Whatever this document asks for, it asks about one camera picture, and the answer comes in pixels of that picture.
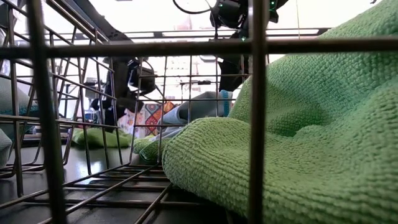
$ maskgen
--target dark floor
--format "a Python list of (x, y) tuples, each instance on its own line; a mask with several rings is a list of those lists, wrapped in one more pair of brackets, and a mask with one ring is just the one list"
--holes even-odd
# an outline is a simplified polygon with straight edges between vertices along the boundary
[[(31, 162), (36, 152), (36, 147), (22, 149), (22, 163)], [(120, 166), (119, 153), (117, 149), (108, 149), (110, 168)], [(129, 149), (123, 149), (123, 161), (128, 162)], [(90, 150), (91, 171), (96, 173), (106, 169), (106, 160), (104, 149)], [(139, 157), (134, 155), (135, 164), (142, 164)], [(77, 148), (71, 149), (68, 164), (64, 167), (66, 182), (84, 177), (88, 175), (85, 151)], [(23, 175), (24, 195), (34, 193), (38, 190), (47, 188), (47, 180), (44, 172), (30, 172)], [(80, 184), (116, 184), (121, 180), (113, 180), (111, 183), (103, 182), (104, 180), (88, 179)], [(129, 185), (156, 185), (167, 186), (167, 180), (154, 181), (134, 181)], [(0, 204), (17, 198), (15, 177), (10, 179), (0, 179)], [(73, 189), (65, 191), (65, 198), (69, 199), (86, 199), (96, 193), (98, 190)], [(160, 194), (158, 191), (112, 191), (98, 200), (112, 201), (128, 201), (142, 200), (153, 202)], [(225, 209), (217, 207), (206, 200), (198, 198), (191, 193), (180, 189), (173, 189), (168, 193), (164, 201), (173, 202), (198, 202), (205, 203), (208, 206), (200, 207), (164, 207), (161, 206), (152, 212), (145, 223), (241, 223), (242, 219), (236, 215), (226, 212)], [(81, 208), (68, 216), (69, 223), (134, 223), (136, 219), (146, 210), (143, 208), (106, 208), (106, 207), (85, 207)], [(13, 207), (0, 210), (0, 223), (39, 223), (50, 217), (50, 210), (43, 205), (32, 203), (20, 203)]]

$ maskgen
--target floor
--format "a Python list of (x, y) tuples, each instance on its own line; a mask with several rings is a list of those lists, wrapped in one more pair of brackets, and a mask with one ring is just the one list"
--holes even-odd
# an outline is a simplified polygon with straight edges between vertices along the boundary
[[(36, 147), (22, 149), (22, 163), (31, 162), (34, 158)], [(124, 163), (128, 161), (129, 149), (122, 149)], [(117, 149), (108, 149), (110, 167), (120, 166), (119, 153)], [(142, 164), (139, 157), (134, 155), (135, 164)], [(90, 149), (90, 163), (92, 173), (106, 169), (104, 149)], [(73, 147), (70, 158), (64, 167), (65, 179), (67, 182), (88, 175), (86, 166), (85, 151)], [(47, 179), (44, 172), (30, 172), (23, 175), (24, 195), (34, 193), (47, 188)], [(98, 179), (88, 179), (82, 184), (95, 184)], [(128, 185), (140, 185), (139, 181), (129, 182)], [(164, 185), (168, 182), (145, 182), (145, 185)], [(87, 189), (66, 190), (65, 198), (86, 199), (98, 191)], [(143, 200), (153, 202), (160, 194), (159, 191), (112, 191), (99, 200)], [(0, 179), (0, 204), (17, 198), (15, 178)], [(209, 206), (197, 208), (157, 208), (147, 218), (145, 223), (245, 223), (246, 221), (234, 213), (227, 212), (204, 199), (180, 190), (171, 190), (165, 201), (177, 202), (200, 202)], [(68, 216), (69, 223), (134, 223), (145, 211), (143, 208), (106, 208), (106, 207), (85, 207)], [(20, 203), (15, 206), (0, 210), (0, 223), (39, 223), (50, 217), (50, 210), (47, 206), (31, 203)]]

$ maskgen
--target wire grid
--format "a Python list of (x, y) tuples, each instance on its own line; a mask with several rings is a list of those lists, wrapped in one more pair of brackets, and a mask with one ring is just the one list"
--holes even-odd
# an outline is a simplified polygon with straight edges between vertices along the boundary
[[(62, 157), (60, 149), (60, 133), (59, 127), (68, 126), (71, 127), (72, 131), (76, 125), (82, 125), (84, 130), (84, 135), (86, 137), (86, 126), (97, 126), (100, 128), (117, 128), (112, 126), (106, 126), (103, 124), (88, 124), (83, 122), (77, 122), (76, 115), (78, 110), (78, 104), (81, 104), (81, 109), (83, 110), (83, 89), (87, 88), (84, 86), (83, 80), (85, 78), (85, 72), (87, 68), (87, 63), (89, 60), (93, 60), (97, 64), (97, 71), (99, 66), (105, 66), (101, 62), (99, 62), (96, 58), (101, 56), (132, 56), (131, 52), (134, 52), (133, 56), (166, 56), (165, 58), (165, 68), (167, 66), (167, 56), (170, 55), (200, 55), (200, 54), (252, 54), (253, 58), (253, 86), (252, 86), (252, 105), (256, 106), (255, 110), (252, 110), (252, 140), (251, 140), (251, 162), (250, 162), (250, 191), (249, 191), (249, 214), (248, 220), (249, 223), (261, 223), (262, 222), (262, 180), (263, 180), (263, 162), (264, 162), (264, 123), (266, 119), (265, 114), (265, 88), (264, 84), (266, 82), (266, 53), (269, 54), (287, 54), (287, 53), (305, 53), (305, 52), (353, 52), (353, 51), (369, 51), (369, 50), (398, 50), (398, 40), (394, 38), (374, 38), (374, 39), (361, 39), (361, 40), (286, 40), (286, 41), (277, 41), (277, 40), (265, 40), (265, 24), (267, 21), (264, 20), (267, 13), (268, 1), (262, 0), (253, 0), (252, 8), (252, 39), (247, 42), (225, 42), (225, 43), (214, 43), (214, 42), (201, 42), (201, 43), (154, 43), (154, 44), (134, 44), (134, 45), (101, 45), (102, 41), (104, 41), (104, 37), (99, 36), (97, 30), (88, 27), (87, 25), (83, 26), (79, 18), (74, 18), (70, 16), (71, 11), (65, 10), (65, 8), (60, 7), (58, 3), (63, 1), (53, 1), (47, 0), (47, 3), (53, 7), (58, 13), (68, 19), (73, 25), (75, 25), (75, 29), (73, 31), (72, 41), (69, 42), (58, 35), (53, 30), (49, 29), (42, 25), (42, 15), (41, 15), (41, 5), (39, 0), (31, 0), (27, 2), (27, 13), (18, 9), (15, 5), (10, 3), (8, 0), (3, 0), (6, 4), (10, 6), (9, 10), (9, 21), (13, 21), (12, 11), (19, 11), (22, 15), (28, 16), (29, 18), (29, 30), (30, 30), (30, 40), (26, 39), (26, 41), (30, 41), (30, 47), (14, 47), (14, 35), (23, 39), (20, 34), (17, 34), (13, 31), (13, 23), (10, 22), (9, 27), (2, 27), (6, 30), (6, 40), (9, 42), (10, 47), (8, 48), (0, 48), (0, 59), (9, 59), (11, 60), (11, 76), (3, 77), (11, 79), (12, 82), (12, 99), (13, 99), (13, 115), (12, 116), (0, 116), (0, 120), (2, 123), (12, 123), (14, 125), (14, 135), (19, 136), (14, 141), (15, 148), (15, 163), (8, 164), (5, 169), (1, 170), (0, 177), (12, 177), (16, 175), (17, 177), (17, 191), (19, 198), (7, 203), (0, 205), (0, 209), (10, 207), (16, 205), (21, 202), (30, 202), (30, 203), (43, 203), (50, 204), (50, 208), (52, 211), (52, 218), (44, 220), (41, 223), (66, 223), (66, 216), (80, 208), (86, 206), (107, 206), (107, 207), (146, 207), (145, 212), (135, 221), (135, 223), (143, 223), (146, 218), (154, 211), (156, 207), (159, 205), (167, 205), (167, 206), (178, 206), (178, 207), (196, 207), (200, 206), (198, 203), (190, 203), (190, 202), (166, 202), (164, 201), (165, 195), (173, 188), (173, 185), (169, 183), (165, 186), (141, 186), (141, 185), (133, 185), (133, 186), (124, 186), (126, 183), (132, 180), (144, 180), (144, 181), (153, 181), (153, 180), (163, 180), (168, 181), (166, 176), (162, 171), (162, 164), (160, 161), (160, 151), (158, 152), (158, 160), (156, 164), (153, 166), (146, 165), (136, 165), (131, 166), (131, 154), (132, 148), (130, 151), (130, 159), (127, 163), (124, 163), (120, 145), (118, 147), (119, 150), (119, 158), (120, 158), (120, 166), (109, 168), (109, 159), (107, 148), (104, 147), (105, 156), (106, 156), (106, 166), (107, 169), (98, 173), (91, 173), (90, 170), (90, 154), (88, 149), (88, 144), (85, 142), (85, 152), (86, 152), (86, 161), (87, 161), (87, 169), (89, 175), (86, 177), (74, 180), (72, 182), (65, 183), (63, 181), (62, 175), (62, 167), (68, 162), (68, 155), (70, 152), (70, 143), (72, 134), (69, 135), (67, 141), (67, 149)], [(50, 34), (50, 46), (46, 47), (44, 43), (44, 33), (43, 30), (46, 29)], [(73, 40), (76, 34), (76, 30), (79, 29), (84, 34), (86, 34), (90, 38), (90, 45), (87, 46), (74, 46)], [(57, 36), (61, 40), (65, 41), (68, 47), (54, 47), (53, 46), (53, 37)], [(84, 63), (81, 66), (80, 60), (75, 65), (71, 63), (70, 58), (72, 57), (83, 57)], [(21, 80), (17, 79), (15, 73), (15, 64), (22, 63), (20, 58), (31, 58), (32, 65), (31, 68), (34, 69), (34, 79), (41, 80), (41, 82), (34, 82), (34, 88), (30, 88), (29, 95), (31, 96), (29, 100), (28, 108), (32, 105), (34, 93), (37, 92), (37, 98), (40, 107), (40, 119), (31, 118), (28, 116), (20, 116), (18, 114), (18, 105), (17, 105), (17, 82), (21, 82)], [(51, 93), (50, 82), (48, 80), (48, 71), (45, 66), (46, 58), (51, 58), (51, 72), (52, 75), (52, 89), (56, 90), (56, 84), (61, 80), (61, 87), (65, 86), (65, 83), (72, 83), (79, 88), (79, 94), (76, 98), (76, 107), (73, 114), (72, 121), (64, 121), (59, 119), (58, 117), (58, 105), (62, 96), (65, 95), (63, 91), (53, 92)], [(67, 78), (66, 71), (63, 75), (55, 74), (55, 66), (54, 66), (54, 58), (63, 58), (62, 61), (66, 61), (67, 67), (69, 65), (78, 67), (78, 76), (79, 82), (73, 82)], [(192, 89), (192, 56), (190, 57), (190, 75), (189, 75), (189, 85), (190, 90)], [(216, 89), (218, 92), (218, 78), (221, 75), (216, 73)], [(165, 84), (166, 84), (166, 74), (163, 76), (158, 76), (158, 78), (164, 78), (163, 91), (161, 91), (162, 96), (165, 96)], [(141, 87), (141, 79), (139, 77), (139, 89)], [(101, 96), (107, 96), (101, 91), (92, 90), (95, 93)], [(146, 99), (141, 101), (152, 101), (153, 99)], [(166, 100), (164, 97), (160, 100), (162, 102), (161, 106), (161, 115), (164, 113), (164, 105)], [(191, 99), (191, 92), (189, 92), (188, 99), (178, 99), (175, 101), (193, 101)], [(20, 125), (26, 126), (28, 124), (38, 124), (40, 122), (42, 127), (43, 138), (46, 141), (41, 142), (41, 146), (44, 149), (45, 162), (44, 164), (36, 164), (37, 156), (40, 150), (40, 147), (37, 150), (35, 159), (28, 163), (21, 163), (21, 141), (23, 139), (23, 133), (19, 133)], [(142, 127), (145, 125), (134, 124), (135, 128)], [(160, 130), (167, 125), (163, 125), (162, 121), (160, 125), (156, 125)], [(24, 195), (23, 193), (23, 180), (22, 173), (27, 171), (38, 171), (45, 170), (47, 172), (48, 178), (48, 190), (42, 190), (33, 194)], [(158, 173), (162, 174), (157, 177), (150, 176), (149, 174)], [(87, 180), (90, 178), (100, 178), (106, 180), (121, 180), (118, 184), (114, 185), (104, 185), (104, 184), (80, 184), (83, 180)], [(63, 190), (67, 188), (84, 188), (84, 189), (95, 189), (98, 191), (97, 194), (85, 200), (72, 200), (65, 199), (63, 195)], [(100, 197), (110, 193), (113, 190), (157, 190), (160, 191), (159, 196), (152, 202), (147, 201), (112, 201), (112, 200), (98, 200)], [(41, 195), (49, 194), (49, 198), (41, 199), (37, 198)]]

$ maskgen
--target cage floor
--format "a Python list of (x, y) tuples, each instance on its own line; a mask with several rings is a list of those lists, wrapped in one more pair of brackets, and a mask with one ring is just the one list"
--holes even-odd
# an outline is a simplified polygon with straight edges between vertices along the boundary
[[(31, 162), (36, 152), (36, 147), (22, 149), (22, 163)], [(110, 167), (120, 166), (119, 153), (117, 149), (108, 149)], [(129, 149), (123, 149), (124, 163), (129, 157)], [(91, 171), (96, 173), (106, 169), (106, 162), (103, 149), (93, 149), (90, 151)], [(135, 164), (143, 164), (139, 157), (134, 155)], [(65, 179), (67, 182), (88, 175), (86, 168), (85, 151), (73, 147), (70, 151), (68, 164), (64, 167)], [(47, 180), (44, 172), (24, 173), (24, 194), (47, 188)], [(104, 179), (88, 179), (81, 184), (105, 184), (113, 185), (119, 181)], [(141, 181), (128, 182), (124, 186), (140, 185)], [(145, 181), (144, 185), (167, 186), (168, 180), (164, 181)], [(65, 198), (69, 199), (86, 199), (97, 193), (98, 190), (73, 189), (65, 190)], [(143, 190), (115, 190), (106, 194), (100, 200), (142, 200), (153, 202), (160, 194), (160, 191), (143, 191)], [(16, 180), (0, 179), (0, 203), (10, 201), (17, 198)], [(183, 191), (181, 189), (172, 189), (164, 198), (164, 201), (173, 202), (196, 202), (205, 204), (199, 207), (163, 207), (155, 209), (145, 223), (244, 223), (245, 220), (238, 217), (234, 213), (227, 212), (225, 209), (218, 207), (202, 198)], [(121, 208), (121, 207), (84, 207), (68, 216), (69, 223), (134, 223), (139, 216), (146, 210), (142, 208)], [(20, 203), (10, 208), (0, 210), (0, 223), (39, 223), (50, 217), (48, 206), (43, 204)]]

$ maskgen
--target metal wire cage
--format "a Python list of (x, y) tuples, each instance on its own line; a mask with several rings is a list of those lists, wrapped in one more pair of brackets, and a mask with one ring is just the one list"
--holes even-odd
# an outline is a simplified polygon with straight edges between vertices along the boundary
[[(132, 148), (128, 150), (127, 154), (120, 147), (119, 132), (117, 126), (107, 126), (104, 123), (104, 118), (100, 116), (99, 124), (87, 123), (84, 120), (78, 121), (78, 110), (84, 114), (83, 106), (83, 90), (88, 88), (84, 86), (87, 66), (89, 62), (96, 64), (98, 80), (100, 79), (100, 67), (113, 72), (106, 64), (100, 62), (98, 57), (119, 57), (119, 56), (164, 56), (165, 66), (167, 66), (167, 56), (173, 55), (191, 55), (190, 56), (190, 74), (186, 75), (190, 79), (189, 90), (192, 89), (192, 55), (217, 55), (217, 54), (252, 54), (252, 105), (256, 106), (255, 110), (251, 110), (252, 117), (252, 137), (251, 137), (251, 151), (250, 151), (250, 189), (249, 189), (249, 223), (262, 223), (262, 180), (264, 170), (264, 144), (265, 144), (265, 130), (264, 123), (266, 121), (265, 114), (265, 88), (266, 83), (266, 55), (267, 54), (289, 54), (289, 53), (309, 53), (309, 52), (357, 52), (357, 51), (372, 51), (372, 50), (398, 50), (398, 41), (396, 39), (377, 38), (377, 39), (360, 39), (360, 40), (267, 40), (264, 32), (267, 21), (264, 20), (267, 14), (268, 1), (253, 0), (252, 1), (252, 39), (245, 42), (187, 42), (187, 43), (152, 43), (152, 44), (132, 44), (132, 45), (104, 45), (106, 38), (104, 38), (95, 28), (90, 26), (83, 26), (84, 19), (73, 17), (70, 12), (60, 7), (53, 0), (48, 0), (47, 4), (54, 8), (59, 14), (67, 18), (75, 27), (72, 34), (72, 40), (67, 40), (60, 34), (43, 25), (42, 9), (40, 0), (27, 1), (27, 11), (23, 11), (15, 6), (9, 0), (3, 0), (9, 6), (9, 25), (7, 27), (0, 27), (6, 31), (6, 41), (2, 48), (0, 48), (0, 65), (4, 63), (4, 59), (10, 60), (11, 74), (10, 76), (1, 75), (1, 78), (11, 80), (12, 83), (12, 115), (0, 115), (0, 123), (12, 124), (14, 136), (16, 136), (12, 149), (14, 149), (14, 163), (8, 164), (5, 168), (0, 170), (0, 178), (16, 178), (17, 185), (17, 199), (10, 200), (0, 205), (0, 210), (20, 205), (22, 203), (29, 203), (31, 205), (45, 205), (51, 209), (51, 217), (40, 223), (66, 223), (67, 215), (78, 210), (91, 207), (112, 207), (112, 208), (140, 208), (140, 214), (135, 217), (134, 223), (150, 222), (154, 219), (154, 211), (156, 208), (174, 207), (178, 209), (195, 208), (202, 206), (215, 207), (215, 205), (208, 202), (181, 202), (171, 199), (166, 200), (166, 195), (171, 195), (176, 187), (167, 179), (162, 170), (162, 164), (158, 157), (156, 164), (145, 165), (134, 163), (132, 158)], [(19, 12), (23, 16), (27, 16), (29, 23), (29, 37), (14, 32), (14, 15), (13, 11)], [(49, 36), (50, 45), (45, 43), (46, 30)], [(76, 33), (78, 30), (84, 33), (90, 40), (89, 45), (74, 45)], [(14, 37), (18, 37), (26, 42), (29, 42), (28, 47), (16, 47)], [(60, 39), (69, 46), (55, 46), (54, 39)], [(51, 79), (49, 79), (49, 67), (47, 65), (48, 58), (50, 58)], [(65, 71), (57, 70), (55, 58), (61, 59), (61, 65), (65, 64)], [(30, 59), (31, 64), (22, 59)], [(16, 64), (20, 64), (34, 71), (33, 83), (21, 80), (16, 74)], [(78, 74), (78, 81), (73, 81), (68, 75), (68, 67), (76, 67)], [(215, 74), (216, 89), (218, 92), (218, 82), (221, 75)], [(163, 78), (163, 90), (161, 95), (165, 95), (166, 74), (156, 76), (156, 78)], [(32, 86), (29, 90), (29, 104), (26, 115), (21, 116), (18, 109), (18, 91), (17, 83), (23, 83)], [(64, 91), (68, 85), (75, 85), (78, 88), (77, 96), (73, 96)], [(90, 90), (97, 95), (106, 96), (108, 98), (114, 97), (114, 87), (112, 89), (113, 96), (107, 95), (101, 91), (101, 88)], [(61, 119), (59, 116), (59, 104), (64, 99), (73, 99), (75, 101), (73, 117), (70, 120)], [(30, 107), (37, 100), (39, 104), (39, 118), (31, 117)], [(141, 99), (141, 101), (151, 101), (154, 99)], [(161, 102), (161, 117), (164, 115), (165, 98), (155, 99), (154, 101)], [(191, 94), (188, 99), (179, 99), (175, 101), (192, 101)], [(134, 122), (137, 120), (137, 113), (135, 113)], [(21, 144), (24, 139), (24, 132), (28, 125), (40, 125), (42, 130), (42, 140), (39, 147), (34, 153), (33, 160), (22, 163)], [(77, 178), (73, 181), (64, 178), (64, 167), (76, 166), (77, 161), (70, 161), (72, 135), (75, 127), (83, 126), (85, 135), (85, 163), (86, 171), (83, 177)], [(105, 147), (104, 159), (106, 167), (99, 172), (93, 172), (93, 160), (90, 158), (90, 150), (87, 143), (87, 126), (96, 126), (102, 129)], [(134, 130), (143, 125), (134, 124)], [(166, 125), (152, 125), (159, 128), (166, 127)], [(65, 147), (62, 147), (60, 128), (68, 128), (69, 133)], [(109, 149), (106, 146), (105, 128), (116, 128), (116, 135), (118, 136), (118, 148), (116, 149), (116, 159), (111, 158)], [(43, 149), (44, 163), (39, 163), (39, 154)], [(45, 171), (47, 175), (47, 190), (41, 190), (30, 194), (24, 193), (23, 175), (28, 172)], [(65, 196), (65, 191), (69, 190), (90, 190), (93, 193), (84, 199), (70, 199)], [(115, 200), (112, 198), (104, 198), (105, 196), (114, 192), (155, 192), (156, 197), (153, 200)], [(226, 223), (233, 222), (233, 214), (229, 212), (224, 213), (223, 217)]]

